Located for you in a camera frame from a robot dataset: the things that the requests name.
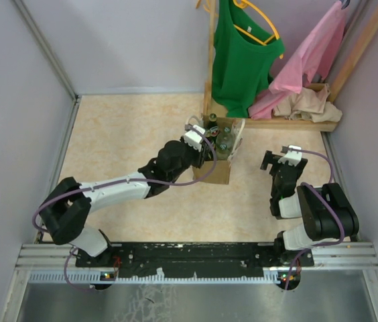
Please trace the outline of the clear Chang soda bottle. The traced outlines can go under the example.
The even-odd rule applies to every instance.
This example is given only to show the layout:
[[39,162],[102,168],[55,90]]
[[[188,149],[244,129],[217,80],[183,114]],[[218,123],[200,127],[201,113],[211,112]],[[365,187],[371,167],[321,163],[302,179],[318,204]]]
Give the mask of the clear Chang soda bottle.
[[226,160],[233,150],[235,139],[232,135],[219,135],[216,139],[216,156],[219,160]]
[[231,127],[224,127],[223,129],[220,130],[220,133],[217,137],[217,140],[220,141],[233,141],[234,140],[234,135]]

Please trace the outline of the green Perrier bottle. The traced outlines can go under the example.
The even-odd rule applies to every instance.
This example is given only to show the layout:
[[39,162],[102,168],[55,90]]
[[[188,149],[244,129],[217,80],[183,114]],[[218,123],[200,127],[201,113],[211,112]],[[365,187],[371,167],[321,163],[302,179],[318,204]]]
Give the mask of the green Perrier bottle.
[[218,135],[219,133],[219,126],[217,123],[217,116],[214,113],[211,113],[208,116],[208,124],[207,124],[207,130],[215,131]]
[[216,148],[216,136],[217,133],[215,131],[208,130],[208,140],[212,144],[213,148]]

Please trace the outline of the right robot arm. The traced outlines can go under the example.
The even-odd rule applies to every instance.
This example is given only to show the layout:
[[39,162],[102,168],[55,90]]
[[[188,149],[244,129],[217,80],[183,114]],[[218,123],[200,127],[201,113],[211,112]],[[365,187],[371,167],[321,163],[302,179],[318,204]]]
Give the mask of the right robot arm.
[[318,152],[298,146],[284,147],[281,154],[266,151],[261,170],[270,167],[272,177],[269,209],[278,220],[301,219],[302,222],[278,233],[274,240],[274,258],[284,266],[302,263],[302,256],[312,248],[335,246],[359,233],[359,218],[334,173],[320,187],[298,184],[308,160],[303,154],[329,159]]

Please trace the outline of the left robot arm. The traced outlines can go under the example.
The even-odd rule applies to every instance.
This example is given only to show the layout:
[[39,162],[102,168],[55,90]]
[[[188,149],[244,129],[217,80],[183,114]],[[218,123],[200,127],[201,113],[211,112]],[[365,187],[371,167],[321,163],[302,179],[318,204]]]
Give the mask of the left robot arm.
[[102,182],[63,179],[39,206],[33,218],[41,219],[56,245],[69,244],[88,254],[99,266],[113,261],[114,250],[106,235],[86,224],[88,216],[103,208],[135,199],[156,197],[171,186],[189,167],[200,168],[214,148],[209,141],[193,148],[183,140],[172,140],[145,166],[121,178]]

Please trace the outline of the brown canvas bag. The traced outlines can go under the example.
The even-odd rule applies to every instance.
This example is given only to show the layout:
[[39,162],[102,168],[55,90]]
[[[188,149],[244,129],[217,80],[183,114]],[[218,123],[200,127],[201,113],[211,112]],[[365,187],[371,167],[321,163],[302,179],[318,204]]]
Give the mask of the brown canvas bag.
[[[206,131],[208,131],[207,130],[208,116],[209,115],[204,115],[202,117],[202,120],[200,120],[199,118],[195,116],[192,116],[189,118],[189,120],[195,119],[196,125],[199,125],[200,127],[203,127]],[[230,171],[231,171],[231,161],[235,157],[235,154],[237,153],[237,150],[239,146],[241,145],[241,142],[243,139],[242,133],[245,127],[245,119],[241,119],[241,118],[233,119],[233,118],[228,118],[228,117],[217,116],[217,123],[219,126],[219,133],[220,133],[220,130],[226,126],[232,128],[235,142],[234,142],[231,155],[226,160],[219,160],[216,156],[216,148],[215,148],[214,152],[216,156],[216,166],[214,166],[214,155],[213,155],[213,161],[206,161],[201,168],[192,167],[192,169],[194,173],[194,179],[200,178],[201,182],[210,183],[210,184],[228,184]]]

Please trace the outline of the wooden clothes rack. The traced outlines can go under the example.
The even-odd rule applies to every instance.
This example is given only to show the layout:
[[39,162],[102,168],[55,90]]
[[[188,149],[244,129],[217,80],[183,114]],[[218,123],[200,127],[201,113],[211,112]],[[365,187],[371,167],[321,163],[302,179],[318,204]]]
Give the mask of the wooden clothes rack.
[[[208,66],[207,66],[207,80],[204,85],[204,100],[202,108],[202,116],[206,117],[210,112],[215,112],[219,116],[221,121],[227,121],[225,117],[226,109],[215,103],[212,100],[211,88],[212,88],[212,62],[213,62],[213,40],[214,40],[214,22],[213,14],[210,14],[210,22],[208,23]],[[344,85],[353,73],[353,70],[357,66],[357,63],[363,56],[371,40],[374,38],[378,31],[378,4],[375,7],[374,12],[371,14],[369,21],[363,28],[363,31],[359,34],[357,41],[354,43],[349,55],[345,62],[339,69],[338,74],[333,79],[330,86],[331,94],[329,96],[331,101],[334,101]],[[337,127],[337,122],[325,121],[320,123],[314,123],[308,120],[289,120],[282,117],[273,117],[271,119],[244,119],[244,124],[248,128],[257,129],[287,129],[287,130],[304,130],[304,131],[323,131],[332,132]]]

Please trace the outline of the beige crumpled cloth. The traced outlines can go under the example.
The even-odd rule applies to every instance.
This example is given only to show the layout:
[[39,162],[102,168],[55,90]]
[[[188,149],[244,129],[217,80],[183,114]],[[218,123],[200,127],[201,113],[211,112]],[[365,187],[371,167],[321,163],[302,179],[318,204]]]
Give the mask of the beige crumpled cloth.
[[319,91],[303,88],[299,94],[292,93],[282,100],[274,109],[275,117],[289,120],[307,120],[314,123],[325,121],[339,122],[342,111],[328,100],[330,88],[322,84]]

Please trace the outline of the green tank top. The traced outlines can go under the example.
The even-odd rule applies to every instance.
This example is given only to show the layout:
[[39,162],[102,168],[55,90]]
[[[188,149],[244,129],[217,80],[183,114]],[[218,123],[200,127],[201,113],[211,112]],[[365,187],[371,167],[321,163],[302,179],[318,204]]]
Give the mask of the green tank top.
[[227,117],[248,118],[256,96],[273,80],[269,71],[278,56],[275,50],[250,44],[235,30],[230,2],[218,2],[212,98],[227,109]]

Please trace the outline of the pink shirt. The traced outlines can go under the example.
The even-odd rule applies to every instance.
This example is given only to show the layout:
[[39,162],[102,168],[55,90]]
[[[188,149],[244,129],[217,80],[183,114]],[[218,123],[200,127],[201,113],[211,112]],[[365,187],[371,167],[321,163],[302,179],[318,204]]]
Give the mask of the pink shirt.
[[292,94],[299,94],[318,74],[325,79],[340,48],[346,22],[341,1],[335,1],[307,35],[268,89],[249,108],[251,119],[270,119],[277,105]]

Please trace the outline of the yellow clothes hanger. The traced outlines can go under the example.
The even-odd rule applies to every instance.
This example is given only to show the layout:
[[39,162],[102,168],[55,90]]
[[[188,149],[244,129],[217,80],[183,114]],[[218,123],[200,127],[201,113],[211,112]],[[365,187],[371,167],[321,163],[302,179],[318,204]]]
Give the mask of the yellow clothes hanger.
[[231,1],[229,14],[231,25],[250,44],[275,50],[279,59],[284,57],[284,44],[278,28],[254,1]]

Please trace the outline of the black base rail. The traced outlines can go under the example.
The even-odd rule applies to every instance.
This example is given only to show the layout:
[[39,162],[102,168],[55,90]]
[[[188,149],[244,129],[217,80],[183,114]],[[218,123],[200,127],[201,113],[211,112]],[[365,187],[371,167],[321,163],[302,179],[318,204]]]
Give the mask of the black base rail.
[[109,268],[119,278],[262,277],[265,268],[288,267],[297,251],[281,251],[273,243],[123,242],[97,257],[76,252],[78,268]]

